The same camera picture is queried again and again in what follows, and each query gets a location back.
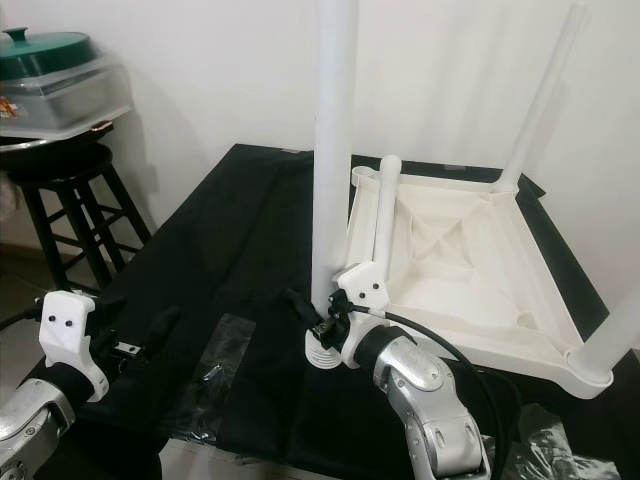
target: white plastic stool leg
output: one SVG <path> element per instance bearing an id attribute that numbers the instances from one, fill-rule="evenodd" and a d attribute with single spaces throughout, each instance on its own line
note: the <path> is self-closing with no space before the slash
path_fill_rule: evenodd
<path id="1" fill-rule="evenodd" d="M 402 160 L 395 155 L 387 155 L 380 162 L 380 193 L 378 195 L 378 218 L 373 247 L 373 261 L 380 264 L 385 280 L 389 277 L 389 259 L 393 238 L 393 212 L 396 205 L 398 178 Z"/>
<path id="2" fill-rule="evenodd" d="M 569 366 L 585 380 L 606 383 L 611 369 L 640 338 L 640 284 L 568 358 Z"/>
<path id="3" fill-rule="evenodd" d="M 531 144 L 535 139 L 542 116 L 549 105 L 549 101 L 556 89 L 558 81 L 562 77 L 573 43 L 582 27 L 582 22 L 587 13 L 587 6 L 574 3 L 567 13 L 567 18 L 562 26 L 562 31 L 553 49 L 547 68 L 540 80 L 538 89 L 533 97 L 529 111 L 524 119 L 518 138 L 511 151 L 511 156 L 504 168 L 500 179 L 493 184 L 494 192 L 517 192 L 518 180 L 527 159 Z"/>
<path id="4" fill-rule="evenodd" d="M 347 245 L 358 0 L 321 0 L 311 299 L 323 315 Z"/>

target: stool leg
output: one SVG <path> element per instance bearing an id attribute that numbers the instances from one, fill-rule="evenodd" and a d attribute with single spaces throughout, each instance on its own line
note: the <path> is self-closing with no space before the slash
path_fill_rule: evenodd
<path id="1" fill-rule="evenodd" d="M 91 233 L 89 223 L 84 216 L 75 192 L 73 190 L 58 190 L 56 193 L 58 194 L 62 208 L 64 208 L 67 214 L 69 223 L 71 223 L 71 227 L 82 245 L 82 250 L 98 281 L 98 285 L 101 289 L 105 288 L 111 282 L 111 274 L 109 273 L 104 258 L 102 258 L 102 254 L 98 248 L 98 242 L 95 241 Z"/>
<path id="2" fill-rule="evenodd" d="M 47 260 L 51 276 L 56 288 L 60 290 L 68 290 L 69 284 L 67 283 L 67 275 L 60 258 L 60 252 L 56 241 L 53 239 L 53 231 L 47 218 L 47 212 L 44 209 L 42 203 L 42 197 L 40 191 L 37 188 L 22 187 L 22 194 L 24 195 L 27 208 L 31 214 L 31 220 L 36 228 L 40 245 L 42 245 L 42 251 L 44 252 L 44 258 Z"/>
<path id="3" fill-rule="evenodd" d="M 78 185 L 76 187 L 78 193 L 80 194 L 80 198 L 84 202 L 84 206 L 87 208 L 87 213 L 91 218 L 94 226 L 98 226 L 100 223 L 104 222 L 104 215 L 102 214 L 102 210 L 98 206 L 98 202 L 96 200 L 93 191 L 88 183 L 84 185 Z M 111 234 L 111 230 L 109 227 L 104 227 L 102 232 L 98 232 L 98 235 L 102 239 L 102 243 L 104 244 L 104 248 L 107 249 L 107 253 L 109 253 L 109 257 L 111 257 L 111 261 L 113 262 L 113 266 L 116 267 L 118 272 L 121 272 L 124 269 L 124 259 L 122 258 L 122 254 L 120 253 L 120 249 L 116 245 L 116 241 Z"/>
<path id="4" fill-rule="evenodd" d="M 131 200 L 127 189 L 122 184 L 122 180 L 120 180 L 116 169 L 111 165 L 102 175 L 113 192 L 113 196 L 116 197 L 116 200 L 120 204 L 120 207 L 126 212 L 127 218 L 138 235 L 138 238 L 142 244 L 147 243 L 151 239 L 151 233 L 149 233 L 149 229 L 144 224 L 144 220 L 142 220 L 142 217 L 138 213 L 138 209 L 133 203 L 133 200 Z"/>

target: black cable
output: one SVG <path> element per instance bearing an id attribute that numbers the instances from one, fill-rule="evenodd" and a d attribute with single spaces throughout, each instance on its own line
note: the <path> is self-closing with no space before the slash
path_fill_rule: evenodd
<path id="1" fill-rule="evenodd" d="M 512 402 L 515 407 L 515 411 L 513 412 L 513 415 L 511 415 L 511 421 L 507 425 L 504 425 L 504 440 L 502 442 L 502 445 L 505 448 L 504 461 L 506 464 L 509 458 L 509 451 L 511 450 L 510 446 L 516 440 L 516 436 L 518 434 L 518 420 L 520 418 L 520 413 L 521 413 L 520 407 L 522 405 L 522 397 L 520 396 L 520 391 L 518 390 L 518 387 L 516 387 L 515 384 L 502 373 L 499 373 L 493 370 L 488 370 L 488 369 L 481 370 L 481 372 L 483 374 L 483 378 L 487 376 L 494 377 L 497 380 L 499 380 L 501 383 L 508 386 L 509 389 L 511 390 L 511 395 L 513 396 Z"/>
<path id="2" fill-rule="evenodd" d="M 9 318 L 6 318 L 4 320 L 0 320 L 0 332 L 2 330 L 4 330 L 5 328 L 9 328 L 11 325 L 13 325 L 14 323 L 18 323 L 20 320 L 27 320 L 29 318 L 33 318 L 27 315 L 27 312 L 20 312 L 17 313 L 16 315 L 12 315 Z"/>
<path id="3" fill-rule="evenodd" d="M 360 313 L 368 313 L 371 314 L 370 309 L 368 307 L 363 307 L 362 305 L 353 305 L 353 311 Z M 492 479 L 500 479 L 502 478 L 502 472 L 504 471 L 504 467 L 507 461 L 507 455 L 509 453 L 508 445 L 505 445 L 505 431 L 502 425 L 502 419 L 500 417 L 500 412 L 498 411 L 498 406 L 496 405 L 495 399 L 485 382 L 484 378 L 478 372 L 478 369 L 465 357 L 460 350 L 451 345 L 448 341 L 442 338 L 437 333 L 429 330 L 427 327 L 420 325 L 416 322 L 409 320 L 408 318 L 402 317 L 400 315 L 396 315 L 395 313 L 383 312 L 385 318 L 388 320 L 393 320 L 394 322 L 398 322 L 402 325 L 405 325 L 421 334 L 425 337 L 430 338 L 438 345 L 442 346 L 445 350 L 447 350 L 451 355 L 453 355 L 460 363 L 462 363 L 474 376 L 480 385 L 480 389 L 482 390 L 482 394 L 487 401 L 489 406 L 489 410 L 491 411 L 491 415 L 493 417 L 493 422 L 496 430 L 496 450 L 495 457 L 493 460 L 493 465 L 491 468 L 491 478 Z"/>

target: white bracket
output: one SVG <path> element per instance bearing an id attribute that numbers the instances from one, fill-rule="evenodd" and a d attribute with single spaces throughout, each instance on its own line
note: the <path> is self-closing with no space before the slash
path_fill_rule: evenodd
<path id="1" fill-rule="evenodd" d="M 93 300 L 83 295 L 64 291 L 47 293 L 39 335 L 47 367 L 66 363 L 89 379 L 94 389 L 90 402 L 99 401 L 109 391 L 107 377 L 89 353 L 91 337 L 85 335 L 87 316 L 95 308 Z"/>
<path id="2" fill-rule="evenodd" d="M 349 301 L 355 304 L 384 310 L 389 303 L 385 275 L 379 263 L 360 263 L 338 274 L 335 280 L 338 288 L 344 289 Z M 340 356 L 347 367 L 358 368 L 359 365 L 353 358 L 358 345 L 367 333 L 378 325 L 388 326 L 389 321 L 356 312 L 349 314 L 349 321 L 349 336 L 344 342 Z"/>

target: white wall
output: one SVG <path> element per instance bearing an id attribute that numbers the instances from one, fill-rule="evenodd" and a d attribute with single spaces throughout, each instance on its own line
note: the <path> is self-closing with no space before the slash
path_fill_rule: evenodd
<path id="1" fill-rule="evenodd" d="M 592 0 L 528 173 L 610 307 L 640 277 L 640 3 Z M 2 0 L 6 26 L 89 33 L 136 114 L 109 144 L 160 225 L 236 142 L 313 146 L 315 1 Z M 363 0 L 354 149 L 501 166 L 568 2 Z M 2 240 L 37 243 L 24 214 Z"/>

